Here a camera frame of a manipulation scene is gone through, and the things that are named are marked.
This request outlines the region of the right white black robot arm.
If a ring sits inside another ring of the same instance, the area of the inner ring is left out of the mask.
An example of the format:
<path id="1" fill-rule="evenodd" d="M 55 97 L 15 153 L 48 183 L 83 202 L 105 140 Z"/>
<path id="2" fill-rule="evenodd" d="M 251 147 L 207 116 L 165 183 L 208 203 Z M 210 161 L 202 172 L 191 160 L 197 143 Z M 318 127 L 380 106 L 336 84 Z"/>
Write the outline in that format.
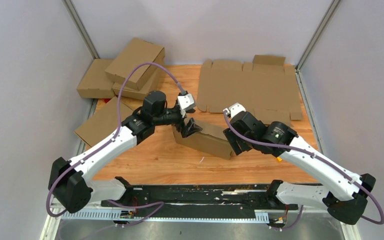
<path id="1" fill-rule="evenodd" d="M 236 155 L 256 150 L 299 167 L 319 182 L 300 185 L 273 180 L 265 195 L 272 209 L 297 204 L 327 211 L 336 220 L 355 225 L 360 219 L 384 224 L 384 211 L 372 194 L 376 179 L 341 167 L 308 144 L 288 125 L 265 125 L 240 104 L 225 108 L 223 134 Z"/>

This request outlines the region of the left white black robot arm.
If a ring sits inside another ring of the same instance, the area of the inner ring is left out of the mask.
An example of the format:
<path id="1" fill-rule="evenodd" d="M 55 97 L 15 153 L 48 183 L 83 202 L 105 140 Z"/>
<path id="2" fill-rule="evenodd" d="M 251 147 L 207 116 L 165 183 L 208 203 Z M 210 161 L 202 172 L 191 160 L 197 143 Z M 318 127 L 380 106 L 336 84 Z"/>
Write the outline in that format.
<path id="1" fill-rule="evenodd" d="M 54 197 L 64 207 L 63 212 L 76 213 L 92 202 L 112 200 L 120 206 L 129 206 L 133 193 L 120 180 L 93 180 L 108 163 L 129 149 L 142 143 L 155 132 L 157 126 L 172 125 L 187 138 L 202 130 L 193 118 L 196 101 L 187 91 L 180 93 L 172 108 L 166 106 L 166 95 L 152 91 L 142 106 L 120 120 L 117 128 L 84 153 L 69 160 L 57 158 L 51 166 L 48 196 Z"/>

